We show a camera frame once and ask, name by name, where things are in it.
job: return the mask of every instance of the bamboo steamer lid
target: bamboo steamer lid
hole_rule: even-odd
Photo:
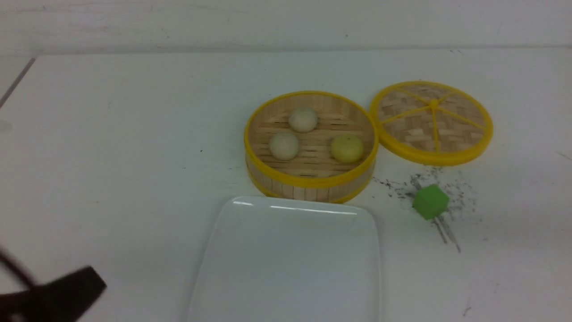
[[[468,94],[443,84],[392,85],[374,98],[370,113],[379,141],[413,162],[455,166],[481,155],[492,138],[487,110]]]

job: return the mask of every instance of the yellow rim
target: yellow rim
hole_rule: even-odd
[[[385,95],[387,95],[387,93],[389,93],[391,91],[395,91],[400,87],[409,86],[409,85],[432,85],[432,86],[436,86],[436,87],[442,87],[442,88],[448,89],[449,91],[451,91],[451,93],[456,93],[456,94],[462,95],[466,99],[470,100],[473,104],[475,104],[475,106],[477,106],[477,108],[479,109],[479,111],[483,115],[485,126],[484,127],[482,127],[480,125],[477,126],[477,127],[481,128],[484,132],[483,139],[481,141],[479,141],[479,143],[477,143],[476,145],[474,145],[474,146],[472,146],[472,147],[470,147],[464,151],[455,152],[455,153],[421,151],[421,150],[417,150],[415,148],[409,147],[409,146],[403,144],[402,142],[398,141],[397,139],[395,139],[393,136],[391,136],[385,130],[383,125],[381,125],[379,122],[379,118],[378,118],[379,103],[381,102],[382,98]],[[399,118],[401,116],[404,116],[405,113],[398,115],[398,116],[395,116],[395,118]],[[407,159],[407,160],[412,161],[412,162],[428,164],[430,166],[456,166],[458,164],[469,162],[469,161],[477,158],[479,155],[481,155],[487,149],[487,146],[491,142],[491,139],[492,139],[492,132],[493,132],[492,119],[491,119],[491,116],[488,114],[487,110],[469,94],[467,94],[463,91],[460,91],[456,88],[444,85],[444,84],[432,83],[429,81],[408,81],[408,82],[404,82],[404,83],[398,83],[398,84],[392,85],[390,87],[386,87],[375,96],[373,102],[370,105],[370,114],[373,117],[373,119],[375,120],[376,127],[378,128],[379,143],[381,143],[386,149],[388,149],[391,152],[401,156],[404,159]]]
[[[258,183],[258,181],[256,181],[256,179],[254,178],[254,176],[252,176],[250,170],[248,170],[248,176],[250,177],[252,183],[254,184],[254,186],[264,195],[266,195],[267,197],[274,197],[274,198],[283,198],[284,196],[281,195],[277,195],[275,193],[273,193],[272,191],[266,189],[265,187],[263,187],[261,184]],[[354,190],[352,193],[350,193],[349,195],[342,197],[340,199],[336,199],[334,201],[330,201],[330,203],[346,203],[352,199],[354,199],[357,195],[359,195],[366,187],[367,185],[370,183],[371,178],[373,175],[370,175],[370,177],[367,179],[367,181],[361,185],[359,188],[357,188],[356,190]]]
[[[374,142],[373,142],[374,145],[373,145],[373,148],[372,148],[370,154],[367,156],[367,158],[364,160],[364,162],[360,163],[357,167],[349,170],[346,173],[343,173],[343,174],[340,174],[337,176],[331,176],[329,178],[301,178],[299,176],[288,175],[288,174],[285,174],[285,173],[280,172],[278,170],[275,170],[273,168],[270,168],[269,166],[267,166],[264,162],[262,162],[262,160],[260,160],[256,156],[256,154],[252,150],[252,147],[251,147],[250,142],[248,140],[248,129],[250,129],[252,120],[255,118],[255,116],[260,111],[262,111],[265,107],[274,103],[275,101],[281,100],[285,97],[291,97],[291,96],[297,96],[297,95],[315,95],[315,94],[332,96],[332,97],[335,97],[337,99],[344,100],[344,101],[350,103],[351,105],[353,105],[354,107],[356,107],[357,109],[359,109],[362,113],[364,113],[367,116],[370,123],[372,124],[372,127],[374,128]],[[247,156],[248,156],[248,158],[250,158],[250,160],[252,161],[254,166],[260,170],[260,172],[262,172],[264,175],[266,175],[272,179],[280,181],[281,183],[289,184],[291,186],[304,187],[304,188],[316,188],[316,189],[328,188],[331,186],[337,186],[339,184],[349,182],[349,181],[359,177],[375,161],[375,155],[378,153],[378,142],[379,141],[378,141],[377,126],[375,125],[374,119],[371,117],[371,115],[365,109],[363,109],[356,102],[349,100],[349,99],[346,99],[343,96],[339,96],[339,95],[336,95],[333,93],[328,93],[328,92],[320,92],[320,91],[294,92],[294,93],[284,94],[284,95],[275,97],[274,99],[272,99],[270,101],[267,101],[266,103],[264,103],[260,107],[258,107],[258,109],[252,114],[252,116],[248,120],[247,126],[244,130],[244,147],[246,149]]]

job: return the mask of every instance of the black object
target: black object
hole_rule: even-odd
[[[75,322],[106,288],[91,266],[37,285],[1,249],[0,262],[29,289],[0,294],[0,322]]]

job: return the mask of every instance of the dirt specks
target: dirt specks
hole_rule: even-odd
[[[476,191],[461,171],[452,168],[424,167],[410,175],[409,180],[397,182],[373,177],[373,181],[389,189],[388,196],[401,200],[413,200],[417,189],[437,184],[448,196],[448,217],[454,221],[463,214],[476,212]]]

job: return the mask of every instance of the woven bamboo base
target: woven bamboo base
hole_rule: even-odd
[[[316,128],[309,133],[295,133],[288,125],[292,110],[312,107],[318,115]],[[291,132],[300,140],[300,152],[290,161],[280,161],[270,154],[268,143],[279,132]],[[362,159],[351,164],[336,161],[329,145],[337,135],[355,134],[364,143]],[[306,178],[327,178],[343,174],[363,162],[374,146],[374,128],[367,115],[350,103],[325,95],[285,97],[268,105],[254,119],[249,140],[256,156],[271,168],[285,174]]]
[[[440,158],[437,163],[452,165],[482,153],[492,137],[492,122],[486,110],[467,94],[445,85],[396,84],[382,91],[374,104],[380,140],[398,154],[433,152],[435,155],[428,157],[433,162]],[[399,144],[414,150],[404,150]],[[425,163],[428,158],[420,154],[419,158],[408,159]]]

